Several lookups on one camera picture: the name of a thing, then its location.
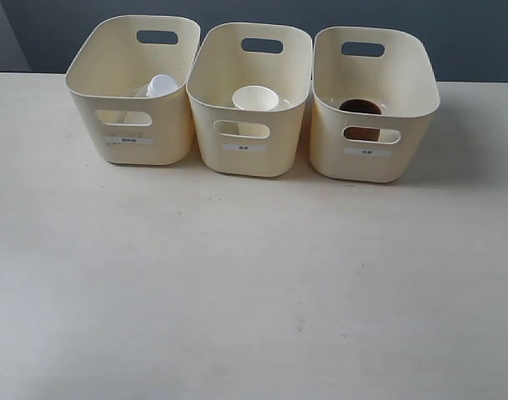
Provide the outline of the brown wooden cup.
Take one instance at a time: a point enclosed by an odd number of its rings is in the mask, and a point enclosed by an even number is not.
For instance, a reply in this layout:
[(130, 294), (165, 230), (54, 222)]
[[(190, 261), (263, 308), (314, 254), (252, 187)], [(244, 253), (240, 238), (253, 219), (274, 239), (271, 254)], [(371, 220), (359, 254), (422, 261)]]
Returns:
[[(382, 110), (375, 103), (365, 99), (349, 99), (343, 102), (340, 111), (351, 113), (365, 113), (371, 115), (382, 115)], [(348, 127), (344, 136), (349, 140), (377, 142), (380, 137), (380, 130), (371, 127)]]

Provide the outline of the white paper cup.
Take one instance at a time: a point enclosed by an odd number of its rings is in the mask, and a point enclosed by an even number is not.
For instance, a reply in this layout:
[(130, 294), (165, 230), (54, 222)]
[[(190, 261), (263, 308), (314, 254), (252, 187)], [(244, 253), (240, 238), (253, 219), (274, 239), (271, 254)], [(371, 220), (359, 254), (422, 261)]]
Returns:
[[(249, 112), (267, 112), (279, 104), (278, 95), (268, 87), (251, 85), (238, 88), (232, 94), (233, 105)], [(238, 134), (250, 138), (266, 138), (270, 129), (266, 125), (253, 122), (239, 122)]]

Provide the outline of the cream plastic bin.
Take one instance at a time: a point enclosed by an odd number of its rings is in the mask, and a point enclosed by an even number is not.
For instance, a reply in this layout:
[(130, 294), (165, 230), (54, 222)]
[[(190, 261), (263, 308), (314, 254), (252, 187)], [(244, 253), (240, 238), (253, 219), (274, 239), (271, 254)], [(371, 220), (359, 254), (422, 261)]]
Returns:
[[(65, 83), (98, 153), (116, 164), (169, 165), (183, 159), (194, 135), (186, 84), (201, 29), (177, 16), (122, 15), (97, 25), (67, 70)], [(166, 96), (135, 98), (154, 76), (179, 88)], [(150, 125), (128, 125), (129, 111), (148, 113)]]
[[(310, 90), (312, 40), (296, 27), (230, 22), (204, 38), (187, 80), (203, 162), (212, 170), (271, 178), (294, 163)], [(272, 90), (268, 110), (238, 107), (245, 87)]]
[[(369, 183), (403, 174), (441, 104), (423, 43), (375, 27), (329, 27), (316, 35), (312, 96), (311, 165), (329, 178)], [(340, 111), (349, 99), (373, 102), (382, 115)], [(379, 140), (349, 140), (349, 127), (378, 128)]]

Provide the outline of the left cream plastic bin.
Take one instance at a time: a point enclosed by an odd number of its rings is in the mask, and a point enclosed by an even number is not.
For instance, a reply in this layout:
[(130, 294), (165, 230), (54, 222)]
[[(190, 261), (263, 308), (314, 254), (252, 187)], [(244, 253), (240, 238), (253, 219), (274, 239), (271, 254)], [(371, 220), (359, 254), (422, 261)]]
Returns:
[[(97, 25), (67, 70), (65, 83), (98, 153), (116, 164), (169, 165), (183, 159), (194, 135), (186, 84), (201, 29), (177, 16), (122, 15)], [(135, 98), (154, 76), (179, 88), (166, 96)], [(129, 111), (148, 113), (150, 125), (128, 125)]]

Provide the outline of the middle cream plastic bin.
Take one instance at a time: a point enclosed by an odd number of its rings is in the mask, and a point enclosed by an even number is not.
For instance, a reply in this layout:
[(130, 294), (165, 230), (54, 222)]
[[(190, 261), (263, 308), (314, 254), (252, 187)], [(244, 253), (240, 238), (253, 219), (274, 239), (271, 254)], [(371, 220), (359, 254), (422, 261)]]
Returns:
[[(203, 162), (212, 170), (271, 178), (294, 163), (310, 90), (312, 40), (296, 27), (230, 22), (204, 38), (187, 80)], [(238, 107), (245, 87), (272, 90), (268, 110)]]

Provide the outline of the right cream plastic bin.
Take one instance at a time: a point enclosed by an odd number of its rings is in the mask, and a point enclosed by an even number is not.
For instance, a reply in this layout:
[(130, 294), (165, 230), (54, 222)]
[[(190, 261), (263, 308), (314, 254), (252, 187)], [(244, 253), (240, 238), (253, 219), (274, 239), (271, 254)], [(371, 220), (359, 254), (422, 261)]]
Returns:
[[(441, 104), (423, 43), (375, 27), (329, 27), (316, 35), (312, 96), (311, 165), (329, 178), (369, 183), (403, 174)], [(382, 115), (340, 111), (349, 99), (373, 102)], [(379, 140), (349, 140), (349, 127), (378, 128)]]

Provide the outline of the clear plastic bottle white cap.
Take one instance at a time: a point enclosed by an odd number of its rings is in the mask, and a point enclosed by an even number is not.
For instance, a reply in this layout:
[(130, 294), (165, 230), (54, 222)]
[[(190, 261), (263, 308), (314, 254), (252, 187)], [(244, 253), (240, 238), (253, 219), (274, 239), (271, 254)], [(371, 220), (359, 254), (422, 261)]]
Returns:
[[(169, 75), (158, 74), (154, 76), (148, 83), (142, 85), (135, 91), (135, 98), (158, 98), (174, 93), (179, 88), (177, 82)], [(152, 117), (146, 112), (129, 111), (122, 120), (128, 125), (150, 125)]]

